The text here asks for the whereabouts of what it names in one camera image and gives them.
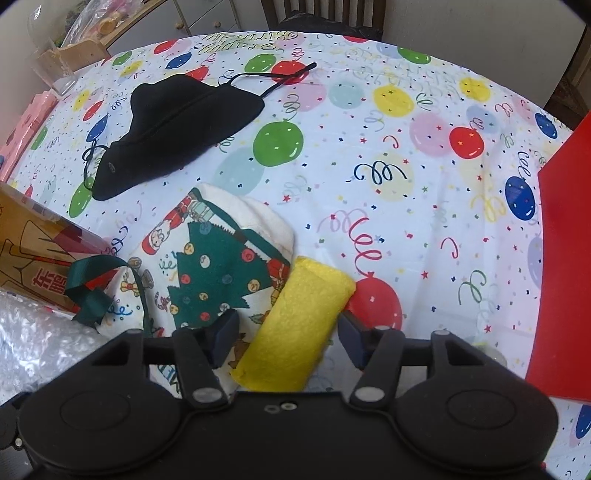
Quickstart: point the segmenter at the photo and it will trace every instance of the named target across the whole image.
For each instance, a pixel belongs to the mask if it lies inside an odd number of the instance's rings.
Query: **red board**
[[[540,314],[526,380],[553,397],[591,401],[591,114],[538,174],[542,203]]]

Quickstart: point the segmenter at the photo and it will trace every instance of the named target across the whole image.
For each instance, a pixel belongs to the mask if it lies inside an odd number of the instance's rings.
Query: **green balloon print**
[[[117,66],[117,65],[123,65],[126,61],[129,60],[129,57],[131,57],[131,52],[127,52],[124,53],[123,55],[119,55],[115,60],[113,60],[113,65]]]
[[[39,132],[39,135],[37,135],[37,138],[35,139],[35,141],[31,144],[31,150],[36,150],[39,148],[39,146],[43,143],[43,141],[45,140],[45,137],[47,135],[47,127],[43,127],[41,128],[41,131]]]
[[[89,177],[88,185],[92,188],[92,184],[95,182],[94,178]],[[87,189],[84,185],[84,182],[80,184],[80,186],[74,192],[74,196],[72,197],[72,201],[70,202],[70,208],[68,209],[68,215],[71,218],[76,218],[89,204],[90,199],[92,198],[92,194],[89,189]]]
[[[304,147],[304,135],[291,122],[266,124],[256,134],[252,150],[257,162],[265,167],[276,167],[295,160]]]
[[[404,59],[407,59],[413,63],[418,63],[419,65],[425,65],[431,62],[431,57],[429,55],[425,55],[424,53],[419,53],[414,50],[409,50],[408,48],[398,47],[398,53],[400,53]]]
[[[269,53],[261,53],[260,55],[248,60],[248,63],[244,67],[244,71],[248,73],[266,72],[275,64],[276,61],[277,59],[274,55]]]

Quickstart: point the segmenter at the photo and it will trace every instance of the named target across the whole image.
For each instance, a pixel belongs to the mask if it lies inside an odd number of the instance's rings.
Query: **yellow sponge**
[[[283,291],[232,378],[252,391],[302,390],[354,292],[355,282],[347,274],[311,258],[296,258]]]

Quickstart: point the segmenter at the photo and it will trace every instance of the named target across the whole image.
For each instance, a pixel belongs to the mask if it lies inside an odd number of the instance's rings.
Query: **cabinet drawer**
[[[220,0],[177,0],[187,25],[194,24],[219,2]]]
[[[236,24],[230,0],[222,0],[189,27],[191,35],[227,32]]]
[[[115,55],[152,43],[188,36],[174,1],[167,0],[121,35],[108,50],[111,55]]]

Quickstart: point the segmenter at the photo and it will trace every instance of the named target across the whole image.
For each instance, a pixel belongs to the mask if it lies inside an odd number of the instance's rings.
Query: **yellow balloon print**
[[[460,80],[460,90],[468,98],[479,102],[486,102],[491,97],[491,90],[486,86],[485,82],[471,77]]]
[[[90,90],[81,91],[78,94],[78,97],[76,97],[76,101],[74,102],[74,107],[72,108],[72,110],[74,110],[75,112],[80,110],[89,98],[90,98]]]
[[[404,200],[414,188],[411,163],[396,153],[380,154],[373,161],[357,165],[354,176],[366,181],[369,188],[386,202]]]
[[[136,60],[135,62],[130,63],[123,70],[121,70],[121,76],[125,77],[126,75],[131,75],[132,73],[137,72],[143,62],[143,60]]]
[[[409,95],[394,85],[376,88],[374,102],[382,113],[389,116],[408,115],[414,109],[414,102]]]

